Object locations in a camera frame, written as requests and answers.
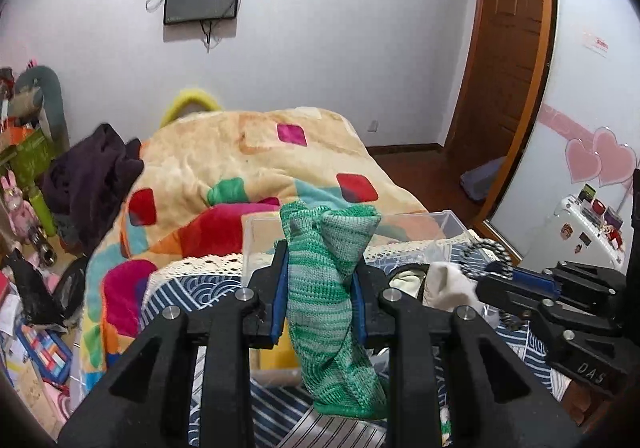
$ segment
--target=pink bunny toy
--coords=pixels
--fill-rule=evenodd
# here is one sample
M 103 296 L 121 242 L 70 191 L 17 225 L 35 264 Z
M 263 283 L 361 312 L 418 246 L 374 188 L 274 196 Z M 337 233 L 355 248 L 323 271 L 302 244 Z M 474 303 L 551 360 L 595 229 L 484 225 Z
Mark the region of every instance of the pink bunny toy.
M 8 177 L 8 181 L 6 177 L 2 177 L 0 182 L 4 188 L 4 203 L 9 213 L 11 230 L 21 242 L 27 242 L 30 229 L 40 227 L 40 221 L 30 203 L 22 198 L 22 190 L 15 183 L 15 176 L 11 170 Z

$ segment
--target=wooden floor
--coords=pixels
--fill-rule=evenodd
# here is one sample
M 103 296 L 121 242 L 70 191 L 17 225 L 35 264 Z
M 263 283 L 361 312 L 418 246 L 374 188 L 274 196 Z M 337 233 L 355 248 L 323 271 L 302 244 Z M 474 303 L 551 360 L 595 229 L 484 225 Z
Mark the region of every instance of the wooden floor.
M 440 151 L 391 153 L 373 158 L 391 180 L 412 192 L 429 211 L 451 209 L 467 227 L 482 204 L 460 187 L 460 171 Z

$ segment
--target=door panel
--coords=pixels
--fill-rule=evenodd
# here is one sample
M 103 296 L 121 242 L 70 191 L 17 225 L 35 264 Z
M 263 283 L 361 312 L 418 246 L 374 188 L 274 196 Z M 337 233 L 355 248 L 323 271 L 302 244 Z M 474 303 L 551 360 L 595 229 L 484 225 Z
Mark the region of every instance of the door panel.
M 507 155 L 529 92 L 542 0 L 483 0 L 478 45 L 447 153 L 460 172 Z

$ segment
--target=green knitted glove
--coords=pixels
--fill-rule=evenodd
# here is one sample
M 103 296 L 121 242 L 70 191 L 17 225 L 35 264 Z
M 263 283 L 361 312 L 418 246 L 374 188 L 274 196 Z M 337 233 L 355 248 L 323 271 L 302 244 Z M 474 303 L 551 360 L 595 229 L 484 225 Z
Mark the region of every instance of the green knitted glove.
M 373 206 L 332 211 L 302 201 L 280 209 L 289 242 L 291 343 L 321 414 L 386 417 L 386 396 L 351 333 L 351 275 L 380 222 Z

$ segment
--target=black and white rope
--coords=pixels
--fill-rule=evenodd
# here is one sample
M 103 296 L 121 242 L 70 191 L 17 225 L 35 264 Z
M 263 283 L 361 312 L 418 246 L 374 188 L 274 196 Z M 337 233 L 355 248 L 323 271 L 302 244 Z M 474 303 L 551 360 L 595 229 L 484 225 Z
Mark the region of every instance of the black and white rope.
M 498 261 L 502 264 L 502 273 L 494 274 L 508 279 L 513 278 L 513 264 L 511 263 L 511 257 L 509 256 L 509 253 L 507 253 L 507 250 L 501 243 L 498 243 L 495 240 L 490 240 L 489 238 L 481 238 L 480 240 L 470 243 L 462 252 L 462 259 L 460 260 L 460 271 L 462 271 L 466 277 L 471 279 L 478 279 L 487 274 L 486 271 L 480 271 L 475 266 L 471 266 L 471 264 L 468 262 L 471 254 L 477 249 L 488 249 L 498 257 Z

